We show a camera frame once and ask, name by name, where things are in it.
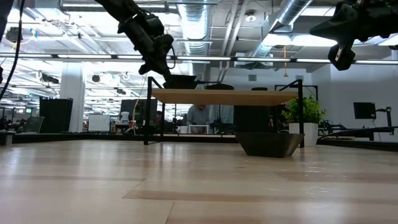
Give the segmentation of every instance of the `air duct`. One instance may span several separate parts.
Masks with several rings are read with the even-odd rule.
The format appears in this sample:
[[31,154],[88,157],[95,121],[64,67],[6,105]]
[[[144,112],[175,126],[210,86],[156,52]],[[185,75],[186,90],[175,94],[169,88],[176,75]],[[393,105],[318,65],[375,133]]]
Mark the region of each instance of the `air duct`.
[[[208,35],[209,28],[209,5],[201,4],[179,4],[178,11],[181,15],[181,28],[184,39],[188,40],[203,40]],[[187,55],[208,55],[208,43],[201,42],[186,42],[185,50]],[[192,63],[190,75],[197,76],[197,79],[204,78],[207,64]]]
[[[264,39],[270,31],[277,32],[278,29],[290,26],[303,13],[304,9],[311,4],[312,0],[283,0],[280,9],[267,16],[262,26],[262,33],[265,34]],[[252,57],[265,57],[271,51],[273,46],[261,42],[251,54]]]

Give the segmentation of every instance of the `wooden floor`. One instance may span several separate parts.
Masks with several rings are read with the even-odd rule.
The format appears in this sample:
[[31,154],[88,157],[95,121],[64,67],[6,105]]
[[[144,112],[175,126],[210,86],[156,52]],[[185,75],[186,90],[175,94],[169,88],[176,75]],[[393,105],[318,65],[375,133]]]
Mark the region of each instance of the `wooden floor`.
[[398,223],[398,154],[64,141],[0,148],[0,223]]

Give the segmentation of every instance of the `wooden table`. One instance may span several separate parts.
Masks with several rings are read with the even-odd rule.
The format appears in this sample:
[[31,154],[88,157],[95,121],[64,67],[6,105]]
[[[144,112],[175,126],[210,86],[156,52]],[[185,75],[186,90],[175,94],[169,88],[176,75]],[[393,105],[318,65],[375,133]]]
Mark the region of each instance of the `wooden table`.
[[298,97],[292,91],[152,89],[162,103],[196,105],[276,106]]

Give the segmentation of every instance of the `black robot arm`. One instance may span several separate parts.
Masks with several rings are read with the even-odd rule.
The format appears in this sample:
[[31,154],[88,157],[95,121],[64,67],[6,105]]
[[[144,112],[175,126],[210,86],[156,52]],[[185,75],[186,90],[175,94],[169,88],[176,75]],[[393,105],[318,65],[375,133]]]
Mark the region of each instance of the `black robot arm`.
[[150,70],[164,76],[167,81],[171,74],[166,56],[172,48],[173,37],[164,34],[164,26],[159,18],[137,6],[133,0],[95,0],[116,20],[118,33],[125,33],[138,50],[145,64],[139,73]]
[[338,44],[330,49],[328,59],[338,70],[346,70],[355,57],[351,50],[355,39],[364,42],[377,35],[388,38],[398,32],[396,21],[396,0],[339,2],[333,17],[310,29],[310,34],[337,41]]

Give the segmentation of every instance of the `ceiling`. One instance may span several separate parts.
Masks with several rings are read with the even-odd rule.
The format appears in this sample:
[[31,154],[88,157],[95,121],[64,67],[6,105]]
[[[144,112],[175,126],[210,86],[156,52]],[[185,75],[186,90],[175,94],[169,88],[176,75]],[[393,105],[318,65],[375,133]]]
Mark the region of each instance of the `ceiling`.
[[[168,1],[170,7],[175,8],[176,2]],[[160,1],[136,1],[146,6],[159,5]],[[94,1],[64,1],[70,4],[92,4]],[[207,1],[210,4],[210,33],[201,41],[210,45],[210,55],[220,55],[226,32],[228,15],[232,8],[232,0]],[[300,34],[307,34],[309,29],[333,15],[335,0],[314,1],[295,21],[291,37]],[[279,10],[280,1],[250,1],[247,10],[254,10],[255,21],[243,20],[232,48],[232,55],[236,53],[247,53],[253,51],[263,40],[262,25],[266,15]],[[125,34],[117,34],[118,22],[100,7],[63,7],[62,9],[46,8],[39,11],[25,9],[23,20],[23,41],[21,52],[43,53],[43,54],[137,54],[134,46]],[[174,48],[177,55],[185,55],[185,44],[182,35],[181,19],[174,13],[156,13],[165,26],[165,32],[175,38]],[[13,9],[8,18],[6,30],[17,27],[19,20],[18,10]],[[13,52],[14,44],[5,37],[0,43],[0,52]],[[273,57],[294,57],[294,58],[327,58],[328,47],[302,47],[288,45],[283,48],[274,47],[271,50]],[[390,56],[388,47],[377,44],[359,43],[353,47],[356,59],[382,59]],[[13,58],[0,58],[0,63],[7,75],[11,69]],[[218,67],[218,63],[211,63],[212,67]],[[135,98],[146,95],[144,85],[145,77],[138,74],[141,63],[126,62],[84,62],[84,69],[87,75],[86,99],[102,102],[103,108],[117,107],[107,104],[109,98]],[[311,72],[318,65],[308,63],[292,63],[289,68],[302,68]],[[189,63],[178,63],[172,70],[173,74],[188,74],[191,65]],[[282,68],[283,63],[275,63],[269,68]],[[41,74],[50,75],[61,82],[62,62],[50,60],[19,60],[16,72],[12,78],[12,85],[19,86],[46,86],[48,83],[40,81]],[[101,82],[93,82],[93,75],[106,76]],[[150,72],[147,76],[153,76],[159,83],[163,83],[162,76]],[[30,98],[31,96],[51,96],[59,94],[59,85],[51,84],[53,88],[10,88],[8,98]],[[137,87],[136,90],[127,91],[126,95],[116,93],[116,90],[101,90],[101,87],[118,86]],[[86,102],[88,111],[93,111],[95,104]],[[12,102],[1,102],[3,106],[12,106]]]

